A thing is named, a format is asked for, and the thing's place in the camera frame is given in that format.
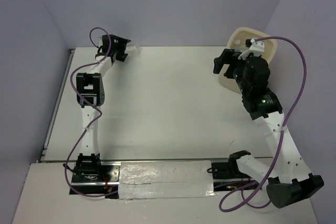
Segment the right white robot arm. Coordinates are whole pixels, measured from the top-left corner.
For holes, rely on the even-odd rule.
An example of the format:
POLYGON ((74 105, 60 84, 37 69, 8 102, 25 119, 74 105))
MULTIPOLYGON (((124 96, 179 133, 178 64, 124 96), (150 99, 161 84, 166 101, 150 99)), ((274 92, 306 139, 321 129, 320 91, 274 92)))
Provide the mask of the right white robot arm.
POLYGON ((259 188, 266 190, 270 202, 277 208, 308 199, 323 187, 324 181, 320 175, 311 172, 293 141, 287 128, 288 116, 268 87, 270 69, 267 61, 253 53, 246 59, 240 55, 240 52, 224 49, 214 59, 213 73, 220 73, 222 67, 228 65, 224 77, 236 81, 244 108, 262 132, 273 161, 266 166, 249 151, 239 151, 230 154, 226 170, 214 164, 209 171, 218 178, 227 173, 233 177, 249 176, 259 188))

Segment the blue label Pocari bottle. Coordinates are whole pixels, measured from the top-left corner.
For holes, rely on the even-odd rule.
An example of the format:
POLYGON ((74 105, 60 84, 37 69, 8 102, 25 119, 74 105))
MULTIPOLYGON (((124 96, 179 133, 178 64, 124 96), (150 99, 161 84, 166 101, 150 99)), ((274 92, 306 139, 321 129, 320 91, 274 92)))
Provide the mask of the blue label Pocari bottle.
POLYGON ((235 39, 231 45, 230 49, 235 52, 244 52, 247 50, 246 43, 244 39, 235 39))

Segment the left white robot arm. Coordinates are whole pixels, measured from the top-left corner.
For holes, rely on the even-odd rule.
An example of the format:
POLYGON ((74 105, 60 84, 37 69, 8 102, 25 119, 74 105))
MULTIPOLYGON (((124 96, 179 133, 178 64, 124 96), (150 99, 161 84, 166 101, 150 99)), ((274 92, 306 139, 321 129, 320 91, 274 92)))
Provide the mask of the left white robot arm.
POLYGON ((95 62, 85 72, 76 74, 77 102, 82 112, 83 137, 79 143, 79 155, 74 173, 90 181, 103 177, 98 146, 98 118, 105 101, 103 76, 115 61, 124 62, 127 44, 131 40, 116 35, 103 35, 98 44, 95 62))

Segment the clear bottle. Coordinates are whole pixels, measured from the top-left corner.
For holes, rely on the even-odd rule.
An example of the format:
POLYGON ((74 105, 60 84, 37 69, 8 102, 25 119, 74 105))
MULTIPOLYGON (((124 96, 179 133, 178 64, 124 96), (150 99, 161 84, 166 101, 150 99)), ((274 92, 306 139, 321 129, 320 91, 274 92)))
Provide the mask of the clear bottle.
POLYGON ((125 52, 127 54, 139 54, 141 51, 141 47, 136 45, 136 46, 127 46, 125 52))

